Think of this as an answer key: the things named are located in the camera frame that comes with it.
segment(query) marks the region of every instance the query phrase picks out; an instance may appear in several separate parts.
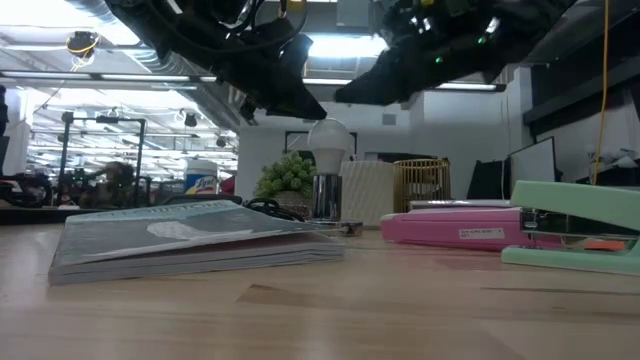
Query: potted plant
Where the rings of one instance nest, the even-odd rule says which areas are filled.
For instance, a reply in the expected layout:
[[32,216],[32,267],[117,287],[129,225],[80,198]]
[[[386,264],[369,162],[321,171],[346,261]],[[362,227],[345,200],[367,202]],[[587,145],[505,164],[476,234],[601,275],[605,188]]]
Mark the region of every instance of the potted plant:
[[280,161],[262,168],[256,195],[274,199],[283,208],[308,219],[315,172],[311,160],[303,160],[297,152],[290,152]]

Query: monitor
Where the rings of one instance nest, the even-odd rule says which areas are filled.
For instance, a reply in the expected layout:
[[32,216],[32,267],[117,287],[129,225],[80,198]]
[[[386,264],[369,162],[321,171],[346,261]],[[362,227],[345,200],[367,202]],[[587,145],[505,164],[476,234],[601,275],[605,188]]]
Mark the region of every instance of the monitor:
[[511,192],[518,180],[556,181],[556,152],[553,137],[509,155]]

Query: yellow cable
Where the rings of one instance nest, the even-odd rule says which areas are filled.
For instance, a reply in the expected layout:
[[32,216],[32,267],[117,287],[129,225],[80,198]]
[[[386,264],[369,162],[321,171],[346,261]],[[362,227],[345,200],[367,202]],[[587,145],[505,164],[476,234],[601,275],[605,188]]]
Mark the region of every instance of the yellow cable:
[[607,95],[609,92],[609,0],[604,0],[604,60],[602,61],[602,109],[600,111],[600,135],[596,151],[596,170],[593,175],[593,185],[598,185],[598,169],[600,168],[600,152],[604,124],[607,119]]
[[91,44],[91,45],[89,45],[89,46],[87,46],[86,48],[81,49],[81,50],[72,50],[72,49],[69,49],[69,42],[70,42],[70,40],[71,40],[71,39],[67,39],[67,49],[69,50],[69,52],[72,52],[72,53],[74,53],[74,54],[81,54],[81,53],[84,53],[84,52],[89,52],[89,50],[91,50],[91,49],[93,49],[94,47],[96,47],[96,45],[98,45],[98,42],[100,42],[100,36],[98,36],[98,37],[96,38],[96,40],[93,42],[93,44]]

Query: pillar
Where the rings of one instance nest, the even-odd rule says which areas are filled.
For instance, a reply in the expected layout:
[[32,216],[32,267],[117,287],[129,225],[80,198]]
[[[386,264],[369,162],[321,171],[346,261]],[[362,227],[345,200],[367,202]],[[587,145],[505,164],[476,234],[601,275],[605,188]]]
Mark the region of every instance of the pillar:
[[27,150],[33,126],[33,105],[29,103],[27,90],[7,89],[5,103],[8,107],[9,123],[4,136],[9,137],[9,146],[2,166],[4,175],[25,171]]

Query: book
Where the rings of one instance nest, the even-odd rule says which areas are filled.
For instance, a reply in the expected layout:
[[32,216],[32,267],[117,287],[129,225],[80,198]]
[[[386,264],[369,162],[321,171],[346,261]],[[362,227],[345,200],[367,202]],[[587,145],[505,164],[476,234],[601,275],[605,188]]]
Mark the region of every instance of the book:
[[67,218],[49,283],[62,285],[337,261],[325,226],[270,217],[226,200]]

